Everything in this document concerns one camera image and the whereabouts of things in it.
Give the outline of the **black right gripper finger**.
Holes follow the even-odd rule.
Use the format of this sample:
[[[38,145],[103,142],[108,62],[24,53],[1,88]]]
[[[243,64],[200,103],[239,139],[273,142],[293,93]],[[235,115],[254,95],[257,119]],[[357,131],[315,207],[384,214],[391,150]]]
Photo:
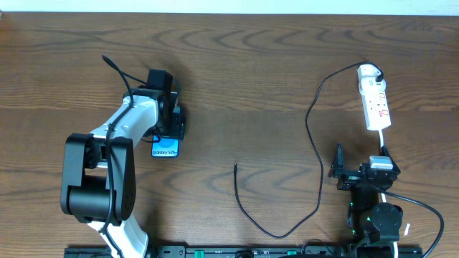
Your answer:
[[[334,156],[331,169],[333,171],[344,169],[344,155],[343,155],[343,149],[340,143],[336,144],[336,154]]]
[[[383,145],[381,148],[380,148],[380,156],[384,158],[384,160],[386,160],[387,162],[390,162],[390,164],[392,165],[392,167],[395,167],[396,166],[396,163],[394,162],[394,160],[392,159],[392,157],[390,156],[389,154],[389,151],[388,151],[388,148]]]

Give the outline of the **blue Samsung Galaxy smartphone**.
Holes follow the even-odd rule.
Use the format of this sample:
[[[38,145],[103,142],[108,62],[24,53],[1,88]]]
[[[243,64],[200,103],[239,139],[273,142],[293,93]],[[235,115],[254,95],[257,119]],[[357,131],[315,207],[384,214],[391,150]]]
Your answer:
[[[153,137],[151,155],[154,158],[176,158],[179,155],[179,140]]]

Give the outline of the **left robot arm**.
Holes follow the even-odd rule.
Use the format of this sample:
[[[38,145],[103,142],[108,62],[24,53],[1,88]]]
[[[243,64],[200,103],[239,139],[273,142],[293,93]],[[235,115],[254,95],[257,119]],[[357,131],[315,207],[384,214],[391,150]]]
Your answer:
[[[128,89],[120,108],[88,134],[65,142],[60,206],[65,214],[96,230],[105,247],[68,247],[65,257],[155,257],[156,249],[138,224],[134,148],[148,136],[182,140],[185,118],[174,78],[150,70]]]

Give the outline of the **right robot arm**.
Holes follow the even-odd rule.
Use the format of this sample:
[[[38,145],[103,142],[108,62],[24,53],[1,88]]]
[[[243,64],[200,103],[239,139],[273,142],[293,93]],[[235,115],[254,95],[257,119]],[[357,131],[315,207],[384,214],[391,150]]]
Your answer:
[[[336,146],[336,154],[329,176],[337,178],[336,187],[349,191],[351,201],[347,224],[353,231],[354,240],[348,244],[353,257],[393,257],[396,255],[394,243],[399,241],[402,224],[401,207],[379,200],[381,192],[392,187],[400,169],[390,157],[386,147],[381,147],[379,155],[370,156],[367,163],[357,170],[344,166],[344,152]]]

